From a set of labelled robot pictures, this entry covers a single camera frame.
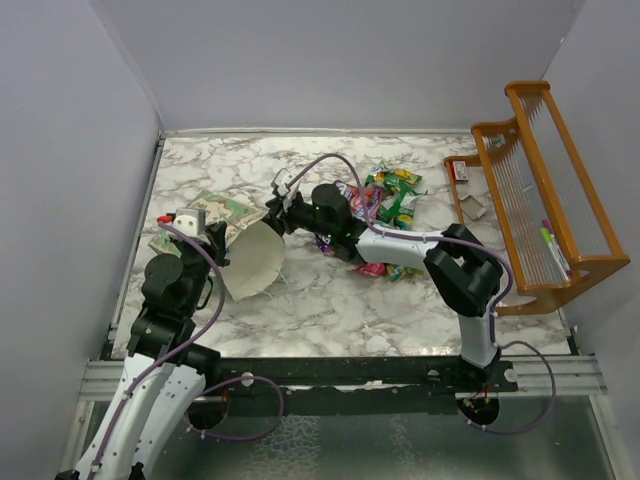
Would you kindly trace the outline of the green printed paper bag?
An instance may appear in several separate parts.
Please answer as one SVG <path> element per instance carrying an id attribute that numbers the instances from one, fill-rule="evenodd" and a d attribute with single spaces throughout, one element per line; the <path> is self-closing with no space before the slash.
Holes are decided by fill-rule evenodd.
<path id="1" fill-rule="evenodd" d="M 205 234 L 188 237 L 173 228 L 175 212 L 158 218 L 158 223 L 173 228 L 157 234 L 149 243 L 156 256 L 145 267 L 143 295 L 160 302 L 196 299 L 202 288 L 191 286 L 184 276 L 184 264 L 177 248 L 178 240 L 191 242 L 207 239 L 207 225 L 226 222 L 226 258 L 229 265 L 218 267 L 222 279 L 214 282 L 235 302 L 252 297 L 267 289 L 280 275 L 285 257 L 282 237 L 265 221 L 266 211 L 233 200 L 227 196 L 204 190 L 181 207 L 202 207 L 206 210 Z"/>

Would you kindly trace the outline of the yellow green snack packet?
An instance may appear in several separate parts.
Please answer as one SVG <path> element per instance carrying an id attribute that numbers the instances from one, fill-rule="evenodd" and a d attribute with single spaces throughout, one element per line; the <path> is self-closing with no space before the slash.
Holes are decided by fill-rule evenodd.
<path id="1" fill-rule="evenodd" d="M 365 180 L 366 186 L 377 186 L 386 191 L 414 192 L 423 177 L 402 168 L 389 167 L 385 162 L 377 164 Z"/>

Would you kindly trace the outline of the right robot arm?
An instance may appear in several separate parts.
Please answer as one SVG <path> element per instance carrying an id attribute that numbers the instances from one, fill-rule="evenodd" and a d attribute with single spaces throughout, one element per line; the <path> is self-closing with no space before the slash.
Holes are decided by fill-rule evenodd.
<path id="1" fill-rule="evenodd" d="M 266 203 L 265 222 L 279 235 L 298 229 L 324 240 L 333 256 L 354 265 L 392 264 L 429 274 L 445 304 L 459 319 L 461 383 L 481 391 L 496 376 L 499 359 L 490 302 L 498 294 L 503 268 L 466 227 L 452 224 L 442 233 L 402 233 L 371 227 L 355 217 L 334 184 L 321 184 L 305 202 L 298 192 L 275 188 Z"/>

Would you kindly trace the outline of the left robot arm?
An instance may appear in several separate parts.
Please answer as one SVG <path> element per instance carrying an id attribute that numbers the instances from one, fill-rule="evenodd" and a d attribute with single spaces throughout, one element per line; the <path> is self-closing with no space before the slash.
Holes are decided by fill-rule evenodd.
<path id="1" fill-rule="evenodd" d="M 199 395 L 214 392 L 219 353 L 195 345 L 192 320 L 207 284 L 223 281 L 226 224 L 168 214 L 159 225 L 174 254 L 145 267 L 142 308 L 132 324 L 128 357 L 98 430 L 76 465 L 60 479 L 148 479 L 164 444 Z"/>

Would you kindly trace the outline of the purple pink snack packet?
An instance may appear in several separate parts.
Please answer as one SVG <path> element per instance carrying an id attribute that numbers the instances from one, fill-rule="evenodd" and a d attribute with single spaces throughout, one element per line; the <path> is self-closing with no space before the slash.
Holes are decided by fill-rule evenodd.
<path id="1" fill-rule="evenodd" d="M 351 214 L 355 218 L 365 220 L 365 216 L 368 216 L 370 221 L 376 219 L 382 201 L 385 198 L 383 189 L 378 187 L 360 189 L 355 185 L 340 180 L 335 180 L 333 184 L 338 188 L 340 194 L 347 199 Z"/>

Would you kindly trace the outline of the red pink snack packet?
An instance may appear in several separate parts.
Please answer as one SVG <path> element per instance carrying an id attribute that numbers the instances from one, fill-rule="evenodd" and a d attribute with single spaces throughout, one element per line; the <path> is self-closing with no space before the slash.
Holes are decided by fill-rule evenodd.
<path id="1" fill-rule="evenodd" d="M 354 267 L 353 272 L 365 275 L 368 277 L 384 277 L 387 274 L 387 267 L 384 263 L 365 263 L 363 265 Z"/>

